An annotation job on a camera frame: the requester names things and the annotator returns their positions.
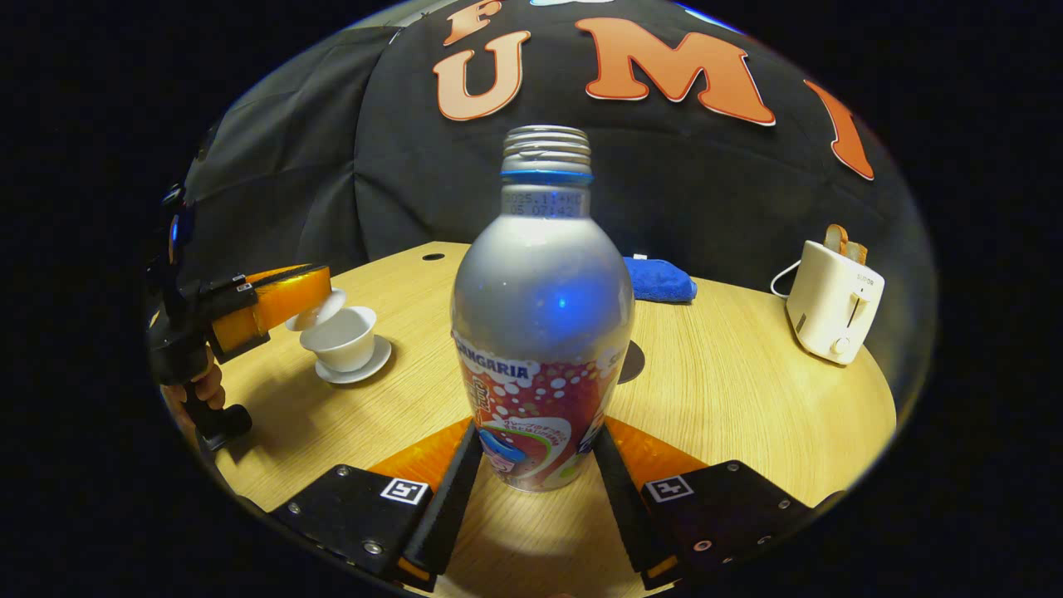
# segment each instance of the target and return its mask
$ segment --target letter m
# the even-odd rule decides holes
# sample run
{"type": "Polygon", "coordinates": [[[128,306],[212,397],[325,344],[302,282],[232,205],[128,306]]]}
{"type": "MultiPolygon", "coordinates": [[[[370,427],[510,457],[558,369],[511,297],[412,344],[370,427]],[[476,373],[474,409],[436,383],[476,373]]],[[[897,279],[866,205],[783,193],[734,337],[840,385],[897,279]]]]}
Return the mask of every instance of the letter m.
{"type": "Polygon", "coordinates": [[[763,124],[775,124],[775,114],[764,105],[746,67],[745,50],[704,33],[688,33],[672,49],[654,34],[627,19],[596,17],[576,21],[576,28],[594,37],[598,78],[587,93],[603,100],[641,100],[649,87],[635,80],[639,67],[664,97],[682,101],[705,71],[705,90],[697,95],[705,107],[720,114],[763,124]]]}

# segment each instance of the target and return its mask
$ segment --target hand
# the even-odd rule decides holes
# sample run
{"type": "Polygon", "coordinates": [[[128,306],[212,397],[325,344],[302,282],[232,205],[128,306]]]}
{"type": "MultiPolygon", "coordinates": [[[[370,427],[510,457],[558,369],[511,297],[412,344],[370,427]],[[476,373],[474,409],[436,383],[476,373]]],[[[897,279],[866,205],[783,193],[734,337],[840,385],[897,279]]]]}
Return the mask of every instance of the hand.
{"type": "MultiPolygon", "coordinates": [[[[205,368],[191,381],[196,385],[196,396],[199,397],[199,400],[206,401],[206,405],[215,411],[225,407],[225,390],[221,387],[221,369],[218,368],[209,345],[206,347],[205,368]]],[[[174,387],[161,387],[161,389],[163,398],[166,399],[166,405],[170,409],[170,414],[173,415],[173,418],[178,423],[178,428],[181,429],[185,438],[195,446],[196,425],[192,424],[191,418],[185,413],[184,407],[181,406],[181,404],[188,399],[184,387],[179,385],[174,387]]]]}

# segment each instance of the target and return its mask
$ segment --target white toaster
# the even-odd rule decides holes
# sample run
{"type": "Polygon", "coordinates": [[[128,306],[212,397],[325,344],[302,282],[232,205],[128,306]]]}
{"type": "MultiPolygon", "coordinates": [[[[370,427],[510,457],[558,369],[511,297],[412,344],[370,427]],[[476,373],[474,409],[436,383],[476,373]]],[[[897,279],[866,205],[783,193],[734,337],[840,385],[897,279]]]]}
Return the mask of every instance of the white toaster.
{"type": "Polygon", "coordinates": [[[805,349],[848,365],[867,338],[885,278],[822,243],[806,240],[787,315],[805,349]]]}

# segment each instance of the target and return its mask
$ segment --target blue cloth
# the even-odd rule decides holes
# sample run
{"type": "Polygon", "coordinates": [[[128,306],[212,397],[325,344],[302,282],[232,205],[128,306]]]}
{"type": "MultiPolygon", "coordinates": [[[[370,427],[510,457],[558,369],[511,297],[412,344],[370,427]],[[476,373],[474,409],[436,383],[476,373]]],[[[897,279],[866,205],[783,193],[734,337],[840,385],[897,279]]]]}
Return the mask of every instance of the blue cloth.
{"type": "Polygon", "coordinates": [[[686,304],[697,295],[697,284],[687,272],[664,259],[624,257],[631,274],[635,297],[646,302],[686,304]]]}

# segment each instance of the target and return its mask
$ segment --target orange letter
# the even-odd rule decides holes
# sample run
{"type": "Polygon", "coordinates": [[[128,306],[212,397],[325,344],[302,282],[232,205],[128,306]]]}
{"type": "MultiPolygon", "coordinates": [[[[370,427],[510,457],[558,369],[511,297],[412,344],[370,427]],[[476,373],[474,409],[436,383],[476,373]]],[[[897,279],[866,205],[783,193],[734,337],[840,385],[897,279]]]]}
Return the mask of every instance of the orange letter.
{"type": "Polygon", "coordinates": [[[641,100],[648,96],[649,87],[635,80],[631,63],[639,63],[668,99],[679,102],[704,70],[707,85],[697,95],[702,105],[757,124],[775,124],[775,115],[760,100],[745,66],[746,53],[737,46],[704,33],[688,33],[673,50],[627,19],[580,19],[576,28],[589,31],[597,49],[598,78],[587,85],[592,98],[641,100]]]}
{"type": "Polygon", "coordinates": [[[857,125],[853,123],[853,113],[842,102],[825,91],[823,87],[807,79],[805,84],[815,91],[815,95],[823,100],[823,105],[827,106],[827,114],[830,115],[830,121],[834,124],[834,140],[830,143],[834,155],[842,160],[842,164],[856,170],[857,174],[868,181],[874,181],[875,171],[871,169],[867,156],[864,155],[860,133],[857,133],[857,125]]]}
{"type": "Polygon", "coordinates": [[[479,20],[479,16],[489,17],[501,10],[502,3],[499,0],[480,0],[446,17],[451,21],[451,36],[443,40],[443,46],[450,46],[466,35],[484,29],[491,19],[479,20]]]}
{"type": "Polygon", "coordinates": [[[527,31],[514,31],[484,46],[494,52],[494,86],[478,96],[470,96],[466,89],[466,64],[472,58],[472,50],[439,61],[432,69],[439,76],[439,112],[451,120],[472,120],[508,104],[521,88],[521,44],[528,37],[532,34],[527,31]]]}

